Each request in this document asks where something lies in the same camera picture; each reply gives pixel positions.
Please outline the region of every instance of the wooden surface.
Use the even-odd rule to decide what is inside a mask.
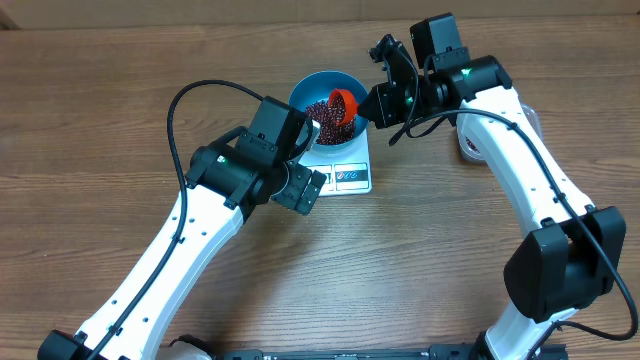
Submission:
[[[21,29],[403,20],[459,17],[633,15],[640,0],[0,0]]]
[[[166,141],[185,84],[224,78],[288,98],[307,74],[385,75],[366,50],[410,21],[2,32],[0,358],[33,359],[54,328],[74,332],[121,283],[178,193]],[[628,234],[620,272],[640,300],[640,18],[459,22],[472,55],[493,54],[544,141]],[[248,124],[258,103],[203,88],[176,113],[183,164]],[[373,192],[321,199],[308,217],[258,208],[214,258],[169,327],[225,348],[421,347],[473,341],[502,312],[502,268],[521,242],[485,166],[462,162],[455,132],[386,144],[369,133]],[[577,317],[623,332],[615,290]],[[553,336],[575,359],[636,359],[640,341]]]

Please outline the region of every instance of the white arm segment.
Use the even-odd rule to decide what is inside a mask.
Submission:
[[[584,215],[585,206],[593,205],[551,157],[524,115],[515,89],[499,86],[479,92],[476,99],[463,101],[460,108],[493,112],[517,123],[535,145],[575,212]],[[508,130],[506,125],[496,120],[474,114],[458,115],[457,126],[462,127],[463,136],[476,146],[500,182],[515,210],[523,238],[530,231],[541,228],[543,219],[552,218],[557,223],[570,219],[562,205],[554,201],[555,194],[549,182],[515,131]],[[485,339],[496,359],[523,359],[552,321],[566,320],[576,312],[575,309],[567,309],[554,314],[549,321],[536,324],[522,315],[510,301],[500,320],[487,330]]]
[[[153,359],[164,333],[196,280],[218,250],[243,224],[240,208],[230,210],[225,198],[202,186],[188,189],[187,221],[182,237],[122,331],[100,352],[107,359]],[[91,349],[131,302],[169,247],[180,217],[180,196],[167,222],[111,298],[78,331],[88,335]]]

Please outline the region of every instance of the blue bowl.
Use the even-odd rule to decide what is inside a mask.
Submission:
[[[300,111],[305,111],[307,106],[318,101],[329,101],[329,94],[333,89],[349,90],[358,104],[367,97],[367,89],[353,76],[340,71],[321,71],[302,79],[293,88],[289,96],[289,105]],[[313,149],[320,152],[335,152],[348,147],[358,136],[362,135],[369,124],[367,119],[357,115],[355,121],[356,131],[353,139],[338,145],[314,144]]]

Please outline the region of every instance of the transparent plastic container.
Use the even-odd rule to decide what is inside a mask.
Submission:
[[[538,118],[538,114],[535,110],[529,105],[522,104],[522,111],[524,112],[527,120],[529,120],[529,124],[533,127],[533,130],[538,134],[540,140],[544,140],[542,137],[542,127],[540,126],[540,119]],[[465,136],[460,134],[460,128],[457,128],[458,131],[458,144],[460,145],[460,152],[462,153],[462,158],[475,163],[475,164],[486,164],[484,157],[478,150],[475,148],[473,143],[467,139]]]

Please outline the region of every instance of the wooden table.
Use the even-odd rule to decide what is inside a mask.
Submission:
[[[0,358],[33,359],[117,288],[178,193],[166,111],[185,84],[223,78],[282,100],[309,73],[385,79],[367,49],[411,46],[415,21],[0,33]],[[627,220],[620,272],[640,300],[640,18],[462,20],[472,55],[495,55],[541,116],[558,163]],[[224,88],[185,97],[183,164],[248,124],[258,103]],[[220,348],[373,349],[472,342],[502,312],[502,268],[521,242],[486,166],[455,131],[386,144],[369,133],[373,192],[321,199],[308,217],[258,208],[203,273],[165,341]],[[617,290],[577,319],[623,332]],[[576,359],[635,359],[640,341],[553,336]]]

